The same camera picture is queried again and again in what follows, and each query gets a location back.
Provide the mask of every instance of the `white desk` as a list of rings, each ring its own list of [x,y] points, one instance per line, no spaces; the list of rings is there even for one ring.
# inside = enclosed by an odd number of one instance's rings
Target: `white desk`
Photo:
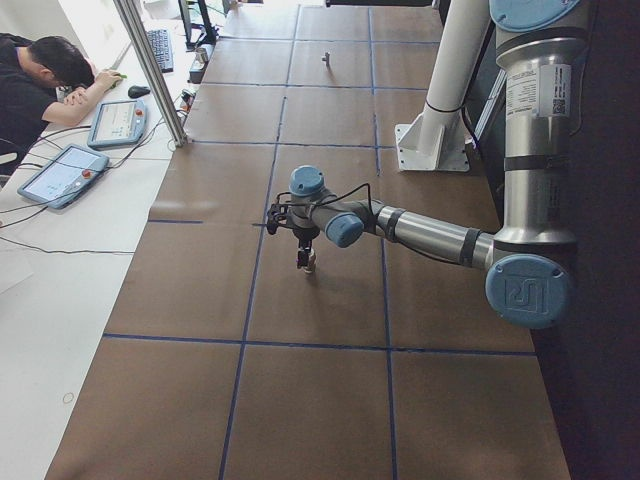
[[[187,86],[193,54],[173,37],[175,69],[165,74],[176,98]],[[119,71],[128,78],[104,100],[127,98],[131,85],[148,85],[133,48]],[[147,132],[160,112],[151,95]],[[92,115],[83,124],[91,122]],[[47,129],[45,134],[56,131]],[[86,145],[88,130],[51,137],[57,145]],[[106,150],[112,163],[130,148]],[[46,210],[0,236],[47,250],[132,252],[142,234],[171,159],[173,144],[165,125],[125,164],[109,171],[77,203]],[[24,162],[42,164],[57,147],[35,146]],[[0,212],[32,205],[16,193],[34,171],[19,168],[0,192]],[[41,207],[0,213],[8,224]],[[131,254],[46,254],[0,241],[0,478],[37,480],[45,476],[102,336],[131,261]]]

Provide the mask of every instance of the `silver tube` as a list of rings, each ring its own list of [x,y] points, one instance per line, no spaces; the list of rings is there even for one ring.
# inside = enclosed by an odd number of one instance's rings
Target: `silver tube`
[[[173,141],[176,147],[182,147],[187,141],[187,134],[182,128],[182,123],[171,100],[171,95],[162,77],[160,67],[158,67],[153,55],[153,50],[151,50],[151,46],[149,45],[147,32],[144,29],[142,20],[140,20],[135,4],[133,0],[114,0],[114,3],[122,19],[122,23],[127,29],[127,32],[129,32],[129,37],[131,38],[133,48],[136,50],[142,71],[149,82],[162,117],[169,127]]]
[[[383,230],[380,236],[387,236],[393,216],[398,213],[395,207],[384,207],[380,211],[378,225]],[[469,228],[405,211],[397,218],[394,230],[399,243],[459,263]],[[473,248],[472,267],[486,270],[491,266],[492,245],[493,236],[481,232]]]

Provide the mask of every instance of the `man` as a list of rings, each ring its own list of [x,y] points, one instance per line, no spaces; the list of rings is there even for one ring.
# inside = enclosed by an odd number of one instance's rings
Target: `man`
[[[32,42],[0,33],[0,155],[17,159],[0,165],[11,174],[49,123],[77,126],[106,91],[121,80],[105,70],[94,78],[80,50],[63,37]],[[56,87],[72,87],[64,103]]]

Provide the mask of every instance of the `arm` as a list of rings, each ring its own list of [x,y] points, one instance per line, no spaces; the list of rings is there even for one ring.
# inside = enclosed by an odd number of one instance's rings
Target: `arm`
[[[54,102],[44,111],[42,120],[59,123],[67,127],[75,127],[95,108],[104,97],[104,94],[120,80],[121,77],[113,70],[100,72],[96,77],[95,83],[84,91],[84,101],[72,104]]]

